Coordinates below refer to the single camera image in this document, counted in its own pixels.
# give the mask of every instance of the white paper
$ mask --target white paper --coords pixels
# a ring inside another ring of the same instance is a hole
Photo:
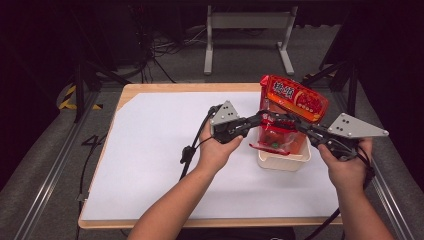
[[[211,106],[230,100],[254,115],[259,92],[142,93],[116,114],[81,220],[135,220],[175,185],[182,149],[191,145]],[[251,130],[191,215],[199,218],[321,217],[337,209],[327,167],[311,147],[297,172],[263,169]],[[198,160],[199,151],[190,169]]]

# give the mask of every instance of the red snack package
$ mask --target red snack package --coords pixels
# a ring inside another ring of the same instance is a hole
[[[319,121],[327,109],[328,100],[318,93],[283,77],[266,75],[262,78],[260,110],[285,114],[292,112],[309,122]],[[269,153],[298,154],[306,135],[272,126],[272,121],[259,128],[259,139],[251,147]]]

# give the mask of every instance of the black tripod leg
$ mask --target black tripod leg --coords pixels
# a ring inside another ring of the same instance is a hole
[[[328,84],[332,92],[340,92],[352,76],[354,64],[350,61],[341,66]]]
[[[355,116],[357,87],[358,87],[358,72],[356,68],[353,67],[352,75],[349,81],[349,95],[347,98],[347,113],[351,116]]]
[[[309,87],[312,83],[314,83],[314,82],[320,80],[321,78],[325,77],[326,75],[336,71],[337,69],[341,68],[344,64],[345,64],[345,62],[339,62],[339,63],[333,64],[330,67],[328,67],[328,68],[322,70],[321,72],[315,74],[311,78],[303,80],[301,84],[303,86]]]
[[[89,62],[89,61],[87,61],[86,63],[87,63],[87,66],[89,66],[90,68],[92,68],[92,69],[94,69],[94,70],[96,70],[96,71],[98,71],[98,72],[101,72],[101,73],[102,73],[102,74],[104,74],[105,76],[108,76],[108,77],[109,77],[109,78],[111,78],[112,80],[114,80],[114,81],[116,81],[116,82],[119,82],[119,83],[121,83],[122,85],[127,85],[127,84],[130,84],[130,83],[131,83],[130,81],[127,81],[126,79],[124,79],[124,78],[122,78],[122,77],[120,77],[120,76],[116,75],[115,73],[110,72],[110,71],[108,71],[108,70],[106,70],[106,69],[103,69],[102,67],[100,67],[99,65],[97,65],[97,64],[95,64],[95,63],[93,63],[93,62]]]
[[[77,116],[75,117],[75,123],[77,123],[81,116],[84,114],[84,81],[81,76],[82,72],[81,63],[75,66],[75,86],[77,94]]]

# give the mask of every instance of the human hand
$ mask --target human hand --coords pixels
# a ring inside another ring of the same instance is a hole
[[[359,146],[371,157],[372,139],[365,138],[359,142]],[[341,193],[363,192],[363,184],[366,176],[366,166],[358,157],[349,161],[340,161],[335,158],[328,148],[321,144],[318,150],[322,159],[328,166],[328,175],[336,190]]]
[[[205,142],[200,145],[200,159],[196,168],[215,175],[225,166],[230,154],[240,145],[242,140],[243,137],[238,136],[226,144],[219,143],[211,138],[211,125],[207,121],[199,137],[200,142]]]

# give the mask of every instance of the silver metal plate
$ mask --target silver metal plate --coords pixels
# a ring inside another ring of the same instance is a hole
[[[386,137],[389,135],[388,131],[346,113],[340,114],[327,131],[346,138]]]
[[[236,109],[233,107],[233,104],[227,100],[224,104],[222,104],[221,108],[211,119],[211,125],[216,126],[226,122],[234,121],[238,118],[240,118],[240,116],[238,115]]]

